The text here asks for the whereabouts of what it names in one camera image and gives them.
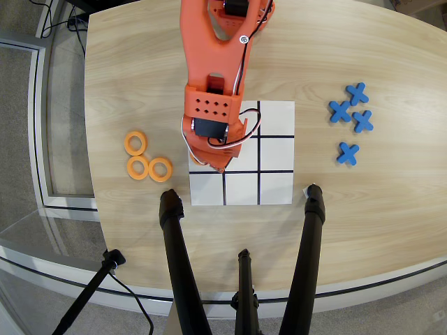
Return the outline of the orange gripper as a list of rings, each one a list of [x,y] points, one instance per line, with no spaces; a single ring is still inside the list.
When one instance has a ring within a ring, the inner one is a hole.
[[[247,120],[231,120],[228,113],[199,113],[183,116],[182,133],[197,164],[223,173],[232,159],[239,156],[242,145],[217,147],[240,141],[246,135],[247,125]]]

